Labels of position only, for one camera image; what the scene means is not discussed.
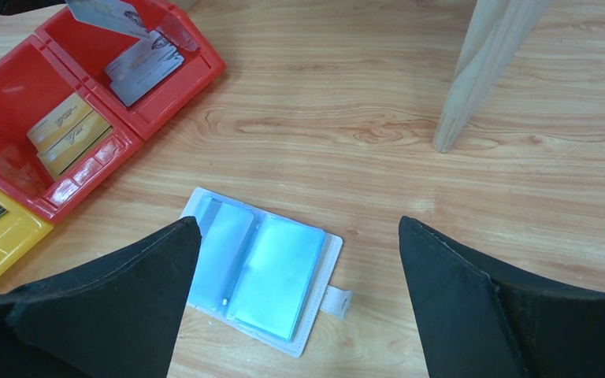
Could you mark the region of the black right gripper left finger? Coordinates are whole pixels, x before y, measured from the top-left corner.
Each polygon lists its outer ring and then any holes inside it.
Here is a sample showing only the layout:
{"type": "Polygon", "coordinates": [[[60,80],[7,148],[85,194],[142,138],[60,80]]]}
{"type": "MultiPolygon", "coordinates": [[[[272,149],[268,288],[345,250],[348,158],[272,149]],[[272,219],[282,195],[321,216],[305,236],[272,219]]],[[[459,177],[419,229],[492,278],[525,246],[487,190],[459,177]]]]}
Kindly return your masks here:
{"type": "Polygon", "coordinates": [[[165,377],[201,233],[182,217],[0,294],[0,377],[165,377]]]}

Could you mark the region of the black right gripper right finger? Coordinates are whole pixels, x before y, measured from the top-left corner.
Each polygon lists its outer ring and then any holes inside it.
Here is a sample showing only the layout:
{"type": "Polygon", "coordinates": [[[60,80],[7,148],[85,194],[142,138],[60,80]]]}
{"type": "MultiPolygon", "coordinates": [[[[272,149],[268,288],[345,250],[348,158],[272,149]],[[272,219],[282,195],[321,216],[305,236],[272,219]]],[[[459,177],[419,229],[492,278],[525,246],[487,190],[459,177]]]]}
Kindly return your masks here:
{"type": "Polygon", "coordinates": [[[605,292],[525,271],[402,217],[399,253],[432,377],[605,377],[605,292]]]}

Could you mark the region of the silver VIP card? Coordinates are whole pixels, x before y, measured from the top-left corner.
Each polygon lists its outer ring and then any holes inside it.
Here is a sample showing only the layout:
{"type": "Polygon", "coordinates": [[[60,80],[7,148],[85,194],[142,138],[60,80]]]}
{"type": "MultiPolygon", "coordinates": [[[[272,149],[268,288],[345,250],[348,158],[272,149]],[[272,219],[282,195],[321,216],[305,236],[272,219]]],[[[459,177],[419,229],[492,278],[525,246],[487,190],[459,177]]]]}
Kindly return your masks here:
{"type": "Polygon", "coordinates": [[[147,27],[135,7],[118,0],[68,0],[73,17],[79,22],[139,39],[149,37],[147,27]]]}

